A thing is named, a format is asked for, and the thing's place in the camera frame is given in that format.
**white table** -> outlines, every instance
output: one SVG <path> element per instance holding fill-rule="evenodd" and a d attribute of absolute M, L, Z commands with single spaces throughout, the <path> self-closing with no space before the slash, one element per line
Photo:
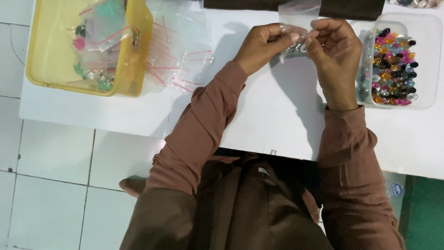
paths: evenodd
<path fill-rule="evenodd" d="M 235 56 L 252 26 L 279 21 L 277 12 L 241 11 L 240 15 L 240 11 L 201 9 L 197 2 L 192 8 L 205 11 L 212 20 L 216 61 L 209 78 Z M 384 12 L 434 14 L 444 22 L 444 8 L 412 10 L 386 5 Z M 272 64 L 273 68 L 267 65 L 248 79 L 221 146 L 316 159 L 325 126 L 325 100 L 314 64 L 307 58 Z M 441 95 L 430 109 L 366 110 L 367 126 L 379 139 L 375 151 L 383 170 L 444 179 L 443 77 L 441 74 L 438 87 Z M 133 99 L 89 96 L 34 86 L 25 76 L 20 117 L 163 138 L 189 100 L 170 89 Z"/>

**brown clothing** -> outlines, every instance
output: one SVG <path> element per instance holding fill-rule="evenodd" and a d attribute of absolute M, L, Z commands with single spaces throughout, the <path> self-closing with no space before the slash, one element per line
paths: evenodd
<path fill-rule="evenodd" d="M 204 0 L 205 8 L 230 10 L 278 11 L 280 4 L 290 0 Z M 376 20 L 382 13 L 385 0 L 322 0 L 319 16 L 352 20 Z"/>
<path fill-rule="evenodd" d="M 253 153 L 211 156 L 246 79 L 231 61 L 196 90 L 154 157 L 120 249 L 404 249 L 364 107 L 325 110 L 318 164 L 327 237 L 294 177 Z"/>

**clear plastic container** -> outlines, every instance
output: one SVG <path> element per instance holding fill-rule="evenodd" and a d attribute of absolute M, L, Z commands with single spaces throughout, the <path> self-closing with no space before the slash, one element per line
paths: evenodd
<path fill-rule="evenodd" d="M 153 16 L 143 0 L 128 0 L 126 17 L 132 37 L 121 41 L 114 83 L 98 88 L 73 70 L 78 59 L 67 27 L 81 23 L 79 13 L 96 0 L 37 0 L 29 43 L 26 76 L 38 86 L 79 93 L 137 97 L 142 91 Z"/>
<path fill-rule="evenodd" d="M 410 36 L 416 45 L 409 50 L 416 53 L 415 60 L 419 67 L 415 68 L 414 78 L 418 99 L 410 105 L 392 105 L 376 103 L 371 96 L 374 46 L 377 30 L 390 28 L 391 32 L 400 36 Z M 362 67 L 357 76 L 356 95 L 358 101 L 365 105 L 380 108 L 428 109 L 436 100 L 438 77 L 441 61 L 442 23 L 434 15 L 412 13 L 386 13 L 375 22 L 372 31 L 366 34 L 363 42 Z"/>

